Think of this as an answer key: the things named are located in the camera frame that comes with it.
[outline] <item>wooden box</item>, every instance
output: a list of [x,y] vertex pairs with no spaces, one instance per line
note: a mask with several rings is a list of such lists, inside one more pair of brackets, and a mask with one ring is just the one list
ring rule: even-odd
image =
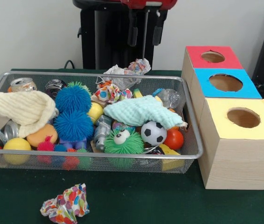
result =
[[194,69],[243,69],[237,56],[227,46],[187,46],[182,78],[191,89]]
[[262,98],[244,69],[194,69],[194,71],[190,95],[198,124],[205,97]]
[[264,189],[264,100],[206,98],[199,158],[207,189]]

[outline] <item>yellow box top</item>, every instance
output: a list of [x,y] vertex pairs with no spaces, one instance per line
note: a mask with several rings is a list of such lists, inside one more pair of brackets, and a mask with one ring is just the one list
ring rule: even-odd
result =
[[219,137],[264,140],[264,99],[206,98]]

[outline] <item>white wall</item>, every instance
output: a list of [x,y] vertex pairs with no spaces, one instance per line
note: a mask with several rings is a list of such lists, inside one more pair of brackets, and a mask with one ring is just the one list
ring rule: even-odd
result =
[[0,74],[11,68],[82,67],[80,9],[71,0],[0,0]]
[[[82,67],[80,9],[71,0],[0,0],[0,74],[11,68]],[[229,45],[252,75],[264,40],[264,0],[178,0],[153,68],[180,70],[186,45]]]
[[180,70],[186,45],[228,45],[251,76],[263,41],[264,0],[178,0],[168,12],[153,68]]

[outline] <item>wire mesh basket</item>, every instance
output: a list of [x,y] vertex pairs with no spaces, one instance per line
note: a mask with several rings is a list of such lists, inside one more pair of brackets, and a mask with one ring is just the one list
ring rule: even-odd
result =
[[[40,91],[45,91],[45,84],[49,80],[60,79],[66,83],[79,81],[87,85],[91,92],[95,92],[98,76],[107,77],[103,74],[11,71],[0,76],[0,92],[7,92],[10,83],[21,77],[32,78]],[[139,78],[139,76],[108,75],[108,77],[140,79],[140,82],[131,87],[131,90],[138,88],[143,95],[152,94],[158,88],[174,89],[180,93],[182,100],[175,110],[189,123],[187,129],[181,130],[184,135],[184,144],[177,151],[181,155],[93,153],[88,143],[87,153],[0,150],[0,168],[185,173],[194,159],[202,155],[203,149],[184,80],[180,77],[164,76]],[[11,161],[20,162],[13,165]]]

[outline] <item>googly eye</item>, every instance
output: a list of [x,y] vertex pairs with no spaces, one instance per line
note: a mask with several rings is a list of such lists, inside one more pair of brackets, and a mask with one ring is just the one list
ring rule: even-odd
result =
[[116,136],[114,136],[113,140],[115,144],[121,145],[129,137],[130,137],[130,132],[128,130],[120,130],[120,132]]

